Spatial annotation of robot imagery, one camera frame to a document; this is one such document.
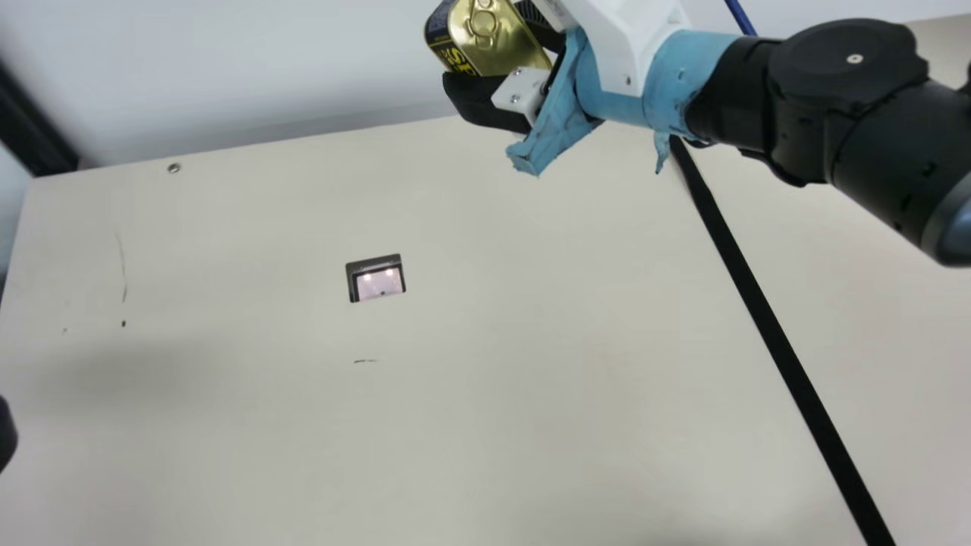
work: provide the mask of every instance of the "white wall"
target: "white wall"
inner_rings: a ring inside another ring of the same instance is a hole
[[[0,0],[0,56],[100,164],[426,119],[452,111],[421,39],[438,0]],[[720,0],[685,0],[736,32]],[[969,0],[743,0],[787,36],[841,17],[914,20]]]
[[[29,180],[30,174],[0,145],[0,277],[10,264],[20,203]]]

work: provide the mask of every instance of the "can label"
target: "can label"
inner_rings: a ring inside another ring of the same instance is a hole
[[[444,0],[432,12],[425,25],[425,42],[450,72],[461,72],[470,76],[481,76],[472,66],[462,50],[455,45],[449,33],[449,12],[455,0]]]

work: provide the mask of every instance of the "blue cable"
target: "blue cable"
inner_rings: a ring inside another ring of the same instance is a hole
[[[749,16],[745,14],[745,9],[738,3],[738,0],[725,0],[725,5],[728,6],[728,11],[731,12],[732,17],[735,17],[735,22],[738,23],[738,27],[742,29],[744,34],[747,36],[758,36],[758,33],[755,32],[755,27],[752,26],[752,22],[749,20]]]

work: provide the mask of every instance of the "robotic arm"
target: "robotic arm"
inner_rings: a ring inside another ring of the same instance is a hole
[[[641,125],[656,131],[658,169],[670,134],[734,146],[793,186],[833,185],[939,263],[971,266],[971,83],[930,80],[906,27],[850,19],[779,41],[691,30],[675,0],[517,7],[559,53],[553,69],[448,73],[445,87],[467,120],[529,133],[507,150],[519,170],[538,175],[602,120]]]

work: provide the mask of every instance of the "black mark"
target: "black mark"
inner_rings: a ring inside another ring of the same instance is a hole
[[[125,268],[124,247],[121,245],[121,236],[115,231],[115,240],[118,241],[118,256],[121,258],[121,277],[124,279],[124,291],[121,293],[121,303],[128,299],[128,272]]]

